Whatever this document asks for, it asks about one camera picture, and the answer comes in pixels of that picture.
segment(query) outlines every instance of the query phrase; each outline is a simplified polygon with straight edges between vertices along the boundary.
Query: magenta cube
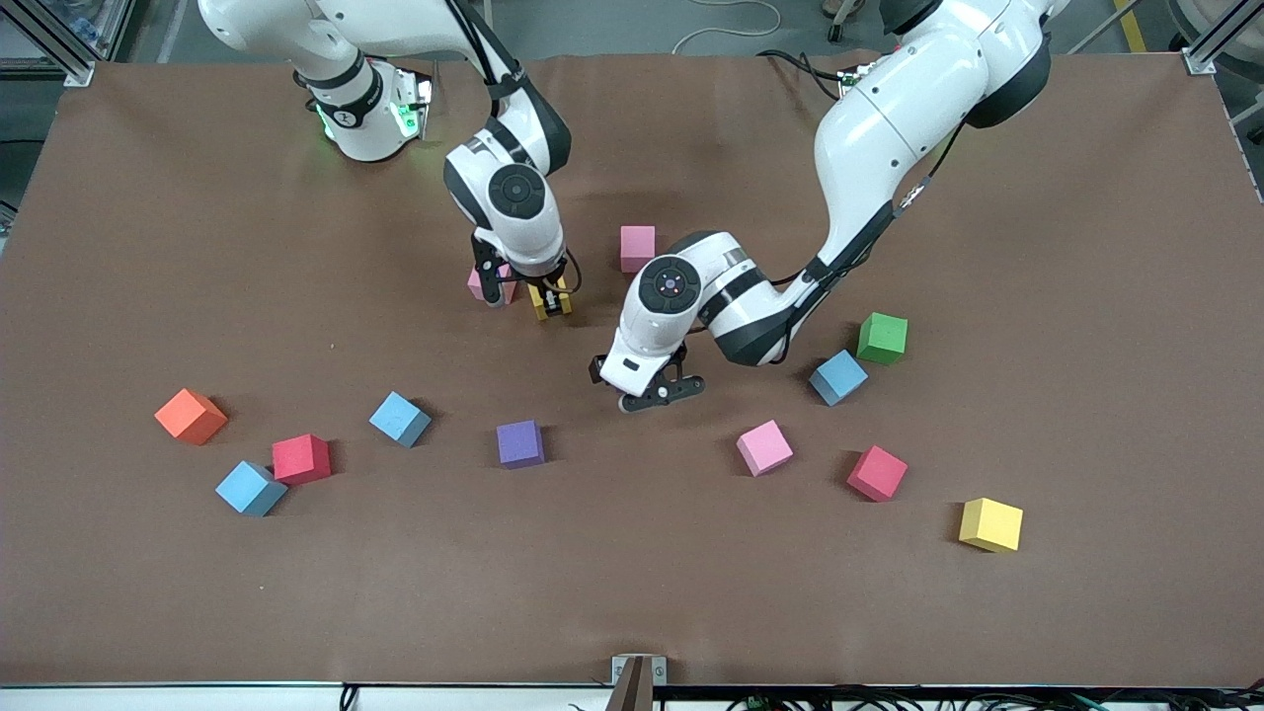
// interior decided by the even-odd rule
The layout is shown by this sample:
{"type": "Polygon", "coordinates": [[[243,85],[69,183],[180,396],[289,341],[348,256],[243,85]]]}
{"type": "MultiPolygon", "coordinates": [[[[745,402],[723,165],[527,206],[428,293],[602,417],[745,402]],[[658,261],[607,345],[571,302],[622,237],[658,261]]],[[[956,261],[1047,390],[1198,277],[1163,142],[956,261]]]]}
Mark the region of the magenta cube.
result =
{"type": "MultiPolygon", "coordinates": [[[[501,275],[501,278],[508,278],[508,276],[509,276],[509,266],[508,264],[501,264],[501,269],[499,269],[498,273],[501,275]]],[[[484,299],[483,299],[483,282],[480,282],[479,278],[478,278],[478,269],[477,268],[470,269],[470,278],[465,280],[465,286],[470,287],[470,294],[474,295],[474,299],[478,299],[479,301],[484,301],[484,299]]],[[[513,290],[518,287],[518,282],[511,281],[508,283],[501,285],[501,287],[504,290],[504,302],[506,304],[512,304],[513,302],[513,290]]]]}
{"type": "Polygon", "coordinates": [[[776,420],[769,420],[737,438],[737,450],[756,477],[784,464],[794,454],[776,420]]]}
{"type": "Polygon", "coordinates": [[[623,225],[619,228],[619,271],[635,275],[653,259],[653,226],[623,225]]]}
{"type": "Polygon", "coordinates": [[[535,420],[495,428],[495,440],[501,448],[501,464],[506,469],[545,463],[545,439],[535,420]]]}
{"type": "Polygon", "coordinates": [[[908,469],[908,464],[875,445],[861,454],[847,483],[873,501],[890,501],[908,469]]]}

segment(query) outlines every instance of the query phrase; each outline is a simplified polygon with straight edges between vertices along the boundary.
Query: pink cube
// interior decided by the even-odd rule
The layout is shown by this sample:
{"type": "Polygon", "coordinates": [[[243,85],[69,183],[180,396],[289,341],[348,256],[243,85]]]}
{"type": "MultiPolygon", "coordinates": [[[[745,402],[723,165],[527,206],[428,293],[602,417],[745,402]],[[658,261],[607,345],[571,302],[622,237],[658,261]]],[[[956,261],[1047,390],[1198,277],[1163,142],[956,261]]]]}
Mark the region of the pink cube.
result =
{"type": "Polygon", "coordinates": [[[908,469],[908,464],[885,449],[870,447],[868,452],[861,454],[861,461],[847,477],[847,483],[873,501],[890,501],[908,469]]]}
{"type": "Polygon", "coordinates": [[[619,271],[635,275],[653,259],[653,226],[623,225],[619,228],[619,271]]]}
{"type": "Polygon", "coordinates": [[[776,420],[769,420],[737,438],[737,450],[756,477],[784,464],[794,454],[776,420]]]}
{"type": "MultiPolygon", "coordinates": [[[[508,264],[501,264],[499,273],[501,273],[501,278],[508,278],[508,276],[509,276],[509,266],[508,264]]],[[[478,269],[477,268],[475,269],[470,269],[470,278],[465,280],[465,286],[470,287],[470,294],[474,295],[474,299],[478,299],[479,301],[484,301],[484,299],[483,299],[483,282],[480,282],[479,278],[478,278],[478,269]]],[[[511,282],[504,283],[504,302],[506,304],[512,304],[513,302],[513,290],[517,288],[517,287],[518,287],[518,282],[516,282],[516,281],[511,281],[511,282]]]]}
{"type": "Polygon", "coordinates": [[[272,445],[273,478],[286,486],[308,483],[332,474],[329,443],[305,434],[272,445]]]}

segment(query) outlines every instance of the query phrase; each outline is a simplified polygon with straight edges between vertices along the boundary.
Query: white cable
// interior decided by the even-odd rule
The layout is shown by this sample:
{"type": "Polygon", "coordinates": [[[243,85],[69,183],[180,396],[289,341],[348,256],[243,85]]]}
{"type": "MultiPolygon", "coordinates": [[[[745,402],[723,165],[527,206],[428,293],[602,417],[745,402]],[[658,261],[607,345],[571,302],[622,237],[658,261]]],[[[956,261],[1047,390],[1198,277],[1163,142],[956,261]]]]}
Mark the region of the white cable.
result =
{"type": "Polygon", "coordinates": [[[703,29],[696,29],[680,38],[680,42],[678,42],[676,46],[671,48],[672,54],[680,52],[680,48],[684,47],[684,44],[690,39],[698,37],[699,34],[705,34],[708,32],[718,32],[722,34],[736,34],[738,37],[763,37],[766,34],[772,34],[774,32],[781,29],[781,11],[777,10],[775,6],[772,6],[771,3],[766,3],[765,0],[689,0],[689,1],[698,5],[763,5],[765,8],[772,10],[777,15],[777,23],[769,29],[758,32],[750,32],[744,29],[729,29],[724,27],[707,27],[703,29]]]}

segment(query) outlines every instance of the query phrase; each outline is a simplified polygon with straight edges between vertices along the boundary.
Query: orange cube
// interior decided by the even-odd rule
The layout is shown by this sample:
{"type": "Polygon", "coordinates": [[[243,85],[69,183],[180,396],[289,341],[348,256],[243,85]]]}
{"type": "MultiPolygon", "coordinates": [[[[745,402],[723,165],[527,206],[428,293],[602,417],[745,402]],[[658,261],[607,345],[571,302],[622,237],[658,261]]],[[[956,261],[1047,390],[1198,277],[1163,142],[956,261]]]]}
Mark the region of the orange cube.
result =
{"type": "Polygon", "coordinates": [[[187,387],[154,412],[154,419],[171,436],[190,444],[205,444],[229,421],[214,402],[187,387]]]}

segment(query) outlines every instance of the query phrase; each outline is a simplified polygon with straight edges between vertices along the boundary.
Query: yellow cube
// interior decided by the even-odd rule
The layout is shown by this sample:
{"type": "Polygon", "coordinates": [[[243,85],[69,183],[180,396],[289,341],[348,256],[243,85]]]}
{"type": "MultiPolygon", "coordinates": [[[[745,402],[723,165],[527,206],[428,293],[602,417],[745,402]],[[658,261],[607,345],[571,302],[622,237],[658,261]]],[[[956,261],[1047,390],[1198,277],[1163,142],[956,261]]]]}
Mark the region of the yellow cube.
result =
{"type": "Polygon", "coordinates": [[[983,550],[1004,553],[1019,549],[1019,531],[1021,529],[1021,509],[991,498],[976,498],[966,502],[958,538],[962,543],[976,545],[983,550]]]}
{"type": "MultiPolygon", "coordinates": [[[[566,288],[566,277],[557,277],[557,288],[566,288]]],[[[541,321],[549,320],[549,316],[556,316],[559,314],[570,314],[570,295],[557,294],[557,304],[549,305],[545,304],[544,296],[540,290],[533,286],[527,286],[527,291],[531,294],[531,305],[536,309],[536,318],[541,321]]]]}

